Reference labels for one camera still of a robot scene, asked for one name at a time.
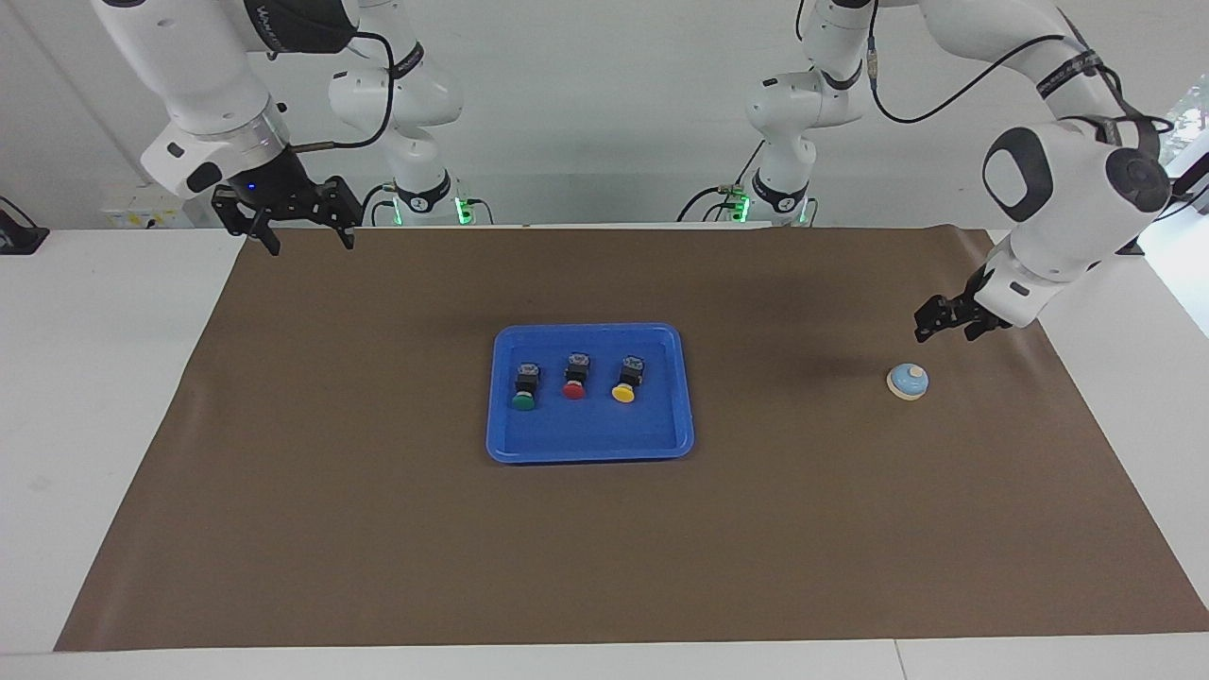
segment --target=red button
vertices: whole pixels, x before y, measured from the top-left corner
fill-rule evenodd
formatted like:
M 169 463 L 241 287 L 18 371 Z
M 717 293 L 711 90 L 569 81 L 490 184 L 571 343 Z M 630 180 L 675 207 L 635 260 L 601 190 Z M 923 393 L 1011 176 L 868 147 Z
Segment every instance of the red button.
M 568 382 L 562 386 L 562 396 L 568 399 L 583 399 L 588 396 L 584 386 L 578 382 Z

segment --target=white wall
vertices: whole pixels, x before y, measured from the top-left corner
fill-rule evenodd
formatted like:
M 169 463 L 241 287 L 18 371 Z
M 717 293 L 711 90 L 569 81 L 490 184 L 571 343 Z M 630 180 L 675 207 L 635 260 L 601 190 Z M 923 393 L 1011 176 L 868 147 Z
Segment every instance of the white wall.
M 1063 6 L 1144 110 L 1165 111 L 1209 69 L 1203 0 Z M 502 221 L 673 218 L 696 189 L 734 179 L 759 140 L 744 117 L 750 86 L 803 65 L 792 0 L 410 0 L 409 7 L 428 53 L 467 91 L 463 119 L 435 131 L 449 165 Z M 70 109 L 65 86 L 46 63 L 29 65 L 47 59 L 31 57 L 33 38 L 4 21 L 0 188 L 59 225 L 98 225 L 96 188 L 63 204 L 63 194 L 46 190 L 27 167 L 36 162 L 41 177 L 137 181 L 122 154 L 137 157 L 158 133 L 162 108 L 85 2 L 0 0 L 0 18 L 11 13 L 28 22 L 121 152 L 96 123 L 76 123 L 60 137 L 66 121 L 44 122 Z M 881 88 L 896 113 L 930 108 L 983 67 L 942 52 L 915 10 L 886 10 L 879 27 Z M 17 62 L 37 75 L 11 73 Z M 291 104 L 296 142 L 357 137 L 326 106 L 328 79 L 347 58 L 285 56 L 270 64 L 260 56 L 253 63 Z M 22 81 L 18 98 L 15 80 Z M 820 221 L 1007 226 L 984 195 L 983 155 L 1007 127 L 1047 117 L 1030 83 L 1005 71 L 919 126 L 870 114 L 820 131 L 812 136 Z M 375 150 L 317 154 L 307 165 L 317 178 L 345 174 L 360 191 L 387 179 Z

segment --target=table surface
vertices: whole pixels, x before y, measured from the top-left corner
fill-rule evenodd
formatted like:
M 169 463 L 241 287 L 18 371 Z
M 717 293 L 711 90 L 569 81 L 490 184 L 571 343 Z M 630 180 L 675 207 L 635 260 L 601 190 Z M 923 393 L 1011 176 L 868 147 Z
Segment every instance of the table surface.
M 221 231 L 58 231 L 34 258 L 0 259 L 0 678 L 1202 679 L 1209 668 L 1209 634 L 50 655 L 241 244 Z M 1105 263 L 1042 322 L 1209 601 L 1209 339 L 1136 258 Z

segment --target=brown mat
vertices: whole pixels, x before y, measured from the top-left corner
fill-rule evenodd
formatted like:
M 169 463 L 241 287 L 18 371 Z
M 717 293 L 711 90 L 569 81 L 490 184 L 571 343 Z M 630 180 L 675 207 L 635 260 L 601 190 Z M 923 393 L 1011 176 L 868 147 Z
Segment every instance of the brown mat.
M 283 241 L 239 255 L 58 650 L 1209 629 L 1040 329 L 915 344 L 983 235 Z M 683 334 L 696 449 L 493 462 L 496 333 L 620 321 Z

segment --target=blue and white round object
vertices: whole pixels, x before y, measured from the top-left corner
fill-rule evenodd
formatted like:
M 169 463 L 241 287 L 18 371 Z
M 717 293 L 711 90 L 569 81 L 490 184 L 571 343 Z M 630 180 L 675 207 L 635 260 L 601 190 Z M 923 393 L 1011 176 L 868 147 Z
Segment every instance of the blue and white round object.
M 886 385 L 899 399 L 914 402 L 927 393 L 927 371 L 916 364 L 899 364 L 886 376 Z

